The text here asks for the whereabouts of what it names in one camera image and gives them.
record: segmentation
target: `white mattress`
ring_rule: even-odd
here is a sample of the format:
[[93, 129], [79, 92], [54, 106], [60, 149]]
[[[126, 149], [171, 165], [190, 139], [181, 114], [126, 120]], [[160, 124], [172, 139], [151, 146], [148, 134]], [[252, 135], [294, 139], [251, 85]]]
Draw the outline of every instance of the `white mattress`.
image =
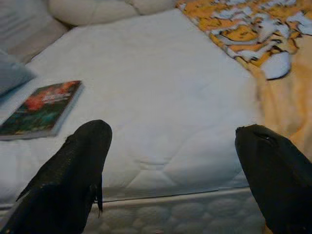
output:
[[113, 129], [105, 200], [247, 186], [234, 138], [259, 119], [254, 81], [178, 10], [75, 28], [28, 67], [39, 76], [2, 100], [1, 121], [37, 87], [85, 89], [57, 137], [0, 142], [0, 203], [93, 119]]

